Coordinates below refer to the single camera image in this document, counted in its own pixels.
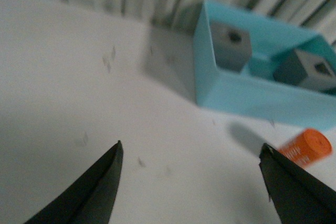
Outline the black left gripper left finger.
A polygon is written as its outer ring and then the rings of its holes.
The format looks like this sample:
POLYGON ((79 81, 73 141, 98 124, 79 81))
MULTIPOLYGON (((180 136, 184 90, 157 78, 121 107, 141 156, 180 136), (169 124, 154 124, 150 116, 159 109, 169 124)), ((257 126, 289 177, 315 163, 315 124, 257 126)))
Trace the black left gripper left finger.
POLYGON ((109 223, 122 164, 123 147, 118 141, 26 223, 109 223))

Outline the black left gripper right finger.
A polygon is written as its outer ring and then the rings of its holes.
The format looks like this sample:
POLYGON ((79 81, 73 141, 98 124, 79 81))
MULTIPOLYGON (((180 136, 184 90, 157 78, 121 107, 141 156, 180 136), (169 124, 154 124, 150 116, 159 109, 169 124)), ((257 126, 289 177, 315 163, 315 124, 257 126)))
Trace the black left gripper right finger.
POLYGON ((281 223, 335 223, 335 191, 263 144, 259 167, 281 223))

